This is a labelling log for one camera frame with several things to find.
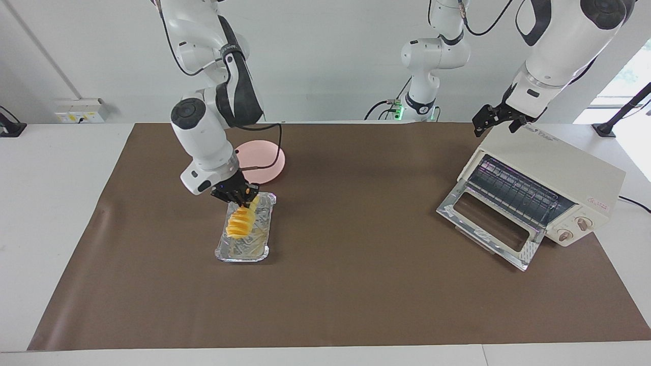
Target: foil pan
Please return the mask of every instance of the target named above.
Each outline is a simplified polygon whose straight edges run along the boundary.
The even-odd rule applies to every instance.
[[[260,192],[258,196],[260,202],[255,209],[253,230],[249,236],[242,239],[233,239],[226,235],[226,226],[229,224],[230,215],[238,209],[236,203],[229,203],[221,240],[215,249],[217,259],[223,262],[260,262],[269,255],[271,212],[276,204],[276,196],[268,192]]]

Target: brown tablecloth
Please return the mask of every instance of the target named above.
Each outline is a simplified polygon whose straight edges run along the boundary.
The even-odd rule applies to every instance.
[[[136,125],[29,350],[651,339],[594,235],[523,273],[435,213],[472,125],[284,129],[270,255],[226,264],[226,204],[183,187],[169,125]]]

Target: pink plate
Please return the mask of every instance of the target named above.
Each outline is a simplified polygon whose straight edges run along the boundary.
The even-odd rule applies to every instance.
[[[278,145],[271,141],[254,140],[243,143],[237,149],[240,167],[265,167],[273,163]],[[250,183],[264,184],[277,177],[284,167],[284,152],[281,149],[278,161],[273,167],[244,172],[244,178]]]

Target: white table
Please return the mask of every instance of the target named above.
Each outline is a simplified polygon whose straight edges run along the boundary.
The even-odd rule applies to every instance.
[[[596,137],[590,126],[539,126],[625,170],[622,195],[651,203],[651,183],[617,141]],[[0,350],[8,352],[0,365],[651,365],[651,341],[22,352],[132,127],[32,125],[19,139],[0,140]],[[617,202],[611,222],[596,234],[651,324],[651,215]]]

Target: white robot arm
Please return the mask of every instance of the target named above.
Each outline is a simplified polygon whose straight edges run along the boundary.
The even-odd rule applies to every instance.
[[[502,103],[486,104],[473,118],[475,135],[505,121],[511,132],[535,122],[565,87],[585,72],[633,11],[635,0],[528,0],[534,21],[524,31],[532,47]]]
[[[155,0],[177,65],[208,84],[183,97],[171,122],[193,158],[181,174],[186,188],[195,195],[211,188],[222,201],[248,206],[259,186],[244,179],[225,129],[254,124],[264,112],[246,65],[247,44],[219,14],[219,1]],[[179,41],[176,51],[171,36]]]
[[[400,100],[402,119],[431,118],[440,85],[434,71],[459,68],[470,59],[470,45],[464,39],[458,1],[435,0],[430,23],[439,36],[412,40],[402,48],[402,64],[411,71],[411,86]]]

